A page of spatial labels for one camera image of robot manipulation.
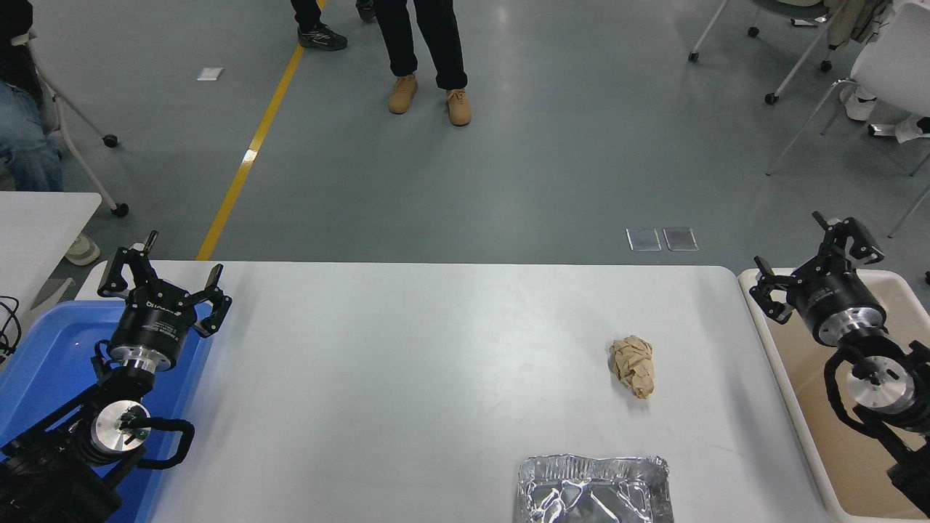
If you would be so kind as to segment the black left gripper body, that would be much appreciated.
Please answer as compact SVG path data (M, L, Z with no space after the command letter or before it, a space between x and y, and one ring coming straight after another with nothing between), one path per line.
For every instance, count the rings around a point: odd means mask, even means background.
M176 362L196 319L192 306L180 307L177 300L154 301L148 291L134 291L110 337L109 357L125 360L145 349L155 353L156 362Z

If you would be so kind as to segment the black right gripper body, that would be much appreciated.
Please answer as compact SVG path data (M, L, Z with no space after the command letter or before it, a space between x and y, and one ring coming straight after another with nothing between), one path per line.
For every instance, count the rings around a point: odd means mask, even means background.
M853 272L832 272L798 289L798 312L816 341L839 341L861 328L882 328L883 310Z

